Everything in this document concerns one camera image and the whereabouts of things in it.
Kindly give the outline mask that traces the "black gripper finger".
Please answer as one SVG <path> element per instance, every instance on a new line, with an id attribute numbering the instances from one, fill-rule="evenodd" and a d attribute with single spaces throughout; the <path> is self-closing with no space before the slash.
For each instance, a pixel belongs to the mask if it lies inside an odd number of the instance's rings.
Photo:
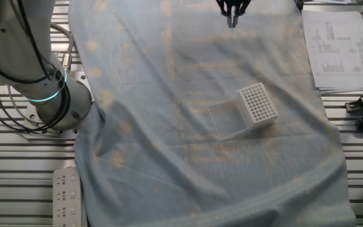
<path id="1" fill-rule="evenodd" d="M 238 18 L 245 14 L 245 11 L 249 4 L 251 3 L 251 0 L 239 0 L 237 1 L 234 9 L 234 16 L 233 16 L 233 28 L 235 28 L 238 24 Z"/>
<path id="2" fill-rule="evenodd" d="M 228 27 L 232 27 L 232 15 L 231 15 L 231 7 L 226 0 L 216 0 L 221 14 L 226 17 Z"/>

